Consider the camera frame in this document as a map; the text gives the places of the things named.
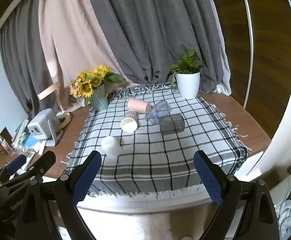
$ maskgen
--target paper cup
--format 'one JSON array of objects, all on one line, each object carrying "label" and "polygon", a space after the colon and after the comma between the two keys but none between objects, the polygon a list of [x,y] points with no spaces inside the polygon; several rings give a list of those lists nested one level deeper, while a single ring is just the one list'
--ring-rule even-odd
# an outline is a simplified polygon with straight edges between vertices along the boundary
[{"label": "paper cup", "polygon": [[146,114],[151,111],[151,104],[140,99],[131,98],[127,103],[127,109],[140,114]]},{"label": "paper cup", "polygon": [[134,132],[138,128],[136,112],[133,110],[127,111],[127,114],[120,123],[120,127],[124,132]]}]

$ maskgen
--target pink curtain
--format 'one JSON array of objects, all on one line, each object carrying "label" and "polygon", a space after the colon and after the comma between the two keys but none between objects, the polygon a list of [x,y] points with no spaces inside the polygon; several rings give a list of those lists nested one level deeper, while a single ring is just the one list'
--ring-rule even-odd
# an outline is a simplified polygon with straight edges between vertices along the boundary
[{"label": "pink curtain", "polygon": [[[62,105],[67,111],[79,105],[69,102],[69,80],[85,69],[103,64],[123,76],[96,19],[90,0],[39,0],[39,30],[47,66],[54,82],[60,82]],[[121,84],[106,83],[107,93]]]}]

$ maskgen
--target projector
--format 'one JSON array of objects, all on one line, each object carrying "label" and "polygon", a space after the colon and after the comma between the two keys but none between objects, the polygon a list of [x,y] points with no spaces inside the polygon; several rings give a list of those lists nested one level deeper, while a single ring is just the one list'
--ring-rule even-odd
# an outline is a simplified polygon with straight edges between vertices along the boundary
[{"label": "projector", "polygon": [[34,138],[43,141],[46,146],[55,146],[63,134],[63,130],[56,131],[59,119],[52,109],[38,113],[28,124],[28,129]]}]

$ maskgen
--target white plastic cup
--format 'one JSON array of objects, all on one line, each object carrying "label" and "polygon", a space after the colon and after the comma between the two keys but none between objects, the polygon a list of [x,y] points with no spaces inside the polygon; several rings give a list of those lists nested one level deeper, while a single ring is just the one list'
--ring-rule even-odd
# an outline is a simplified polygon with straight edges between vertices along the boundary
[{"label": "white plastic cup", "polygon": [[127,111],[127,114],[120,123],[120,127],[124,132],[134,132],[138,128],[136,112],[133,110]]},{"label": "white plastic cup", "polygon": [[117,158],[122,153],[118,140],[113,136],[105,137],[101,142],[101,147],[109,158]]},{"label": "white plastic cup", "polygon": [[185,99],[196,98],[200,85],[200,72],[195,74],[176,74],[178,89],[181,97]]}]

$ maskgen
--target gray curtain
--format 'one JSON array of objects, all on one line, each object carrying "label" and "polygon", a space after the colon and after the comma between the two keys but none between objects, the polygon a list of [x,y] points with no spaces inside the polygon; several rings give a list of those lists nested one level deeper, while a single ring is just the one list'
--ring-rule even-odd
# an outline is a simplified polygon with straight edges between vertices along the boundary
[{"label": "gray curtain", "polygon": [[0,30],[1,57],[12,90],[30,117],[58,110],[55,93],[38,94],[53,84],[44,58],[38,19],[39,0],[22,0]]},{"label": "gray curtain", "polygon": [[200,90],[223,78],[220,44],[209,0],[90,0],[122,70],[135,83],[166,82],[180,49],[195,49],[207,69]]}]

